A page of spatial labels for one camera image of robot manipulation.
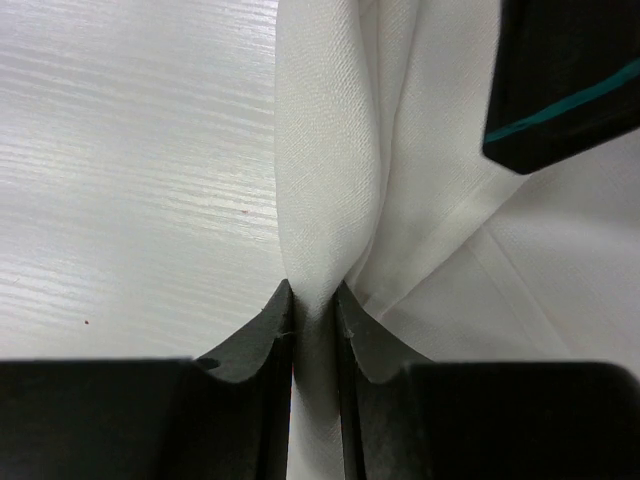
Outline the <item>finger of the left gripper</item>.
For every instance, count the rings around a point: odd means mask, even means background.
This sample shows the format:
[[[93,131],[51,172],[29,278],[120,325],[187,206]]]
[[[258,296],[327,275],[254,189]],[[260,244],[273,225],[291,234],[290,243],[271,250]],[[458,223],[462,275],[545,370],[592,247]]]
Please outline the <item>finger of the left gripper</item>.
[[[638,2],[501,3],[486,158],[531,174],[638,127]]]

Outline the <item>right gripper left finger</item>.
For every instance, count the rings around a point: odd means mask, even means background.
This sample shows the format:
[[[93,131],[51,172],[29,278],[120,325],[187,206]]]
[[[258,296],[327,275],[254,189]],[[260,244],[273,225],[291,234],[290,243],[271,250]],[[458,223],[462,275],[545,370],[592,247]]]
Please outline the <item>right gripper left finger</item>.
[[[196,359],[1,365],[5,479],[282,479],[293,296]]]

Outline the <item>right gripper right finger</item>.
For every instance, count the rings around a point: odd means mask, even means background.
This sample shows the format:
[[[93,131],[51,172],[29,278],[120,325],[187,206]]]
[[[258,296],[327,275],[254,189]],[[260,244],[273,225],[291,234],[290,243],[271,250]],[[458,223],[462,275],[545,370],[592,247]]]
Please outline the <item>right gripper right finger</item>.
[[[635,479],[639,383],[601,362],[434,362],[333,297],[349,479]]]

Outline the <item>white cloth napkin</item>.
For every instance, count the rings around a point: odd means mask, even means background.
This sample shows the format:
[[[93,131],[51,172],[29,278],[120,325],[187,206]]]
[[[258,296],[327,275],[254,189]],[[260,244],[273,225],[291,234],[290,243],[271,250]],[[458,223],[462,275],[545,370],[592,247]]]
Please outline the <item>white cloth napkin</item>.
[[[298,347],[287,475],[344,475],[329,301],[436,360],[639,368],[639,135],[518,176],[481,153],[495,1],[283,1],[275,176]]]

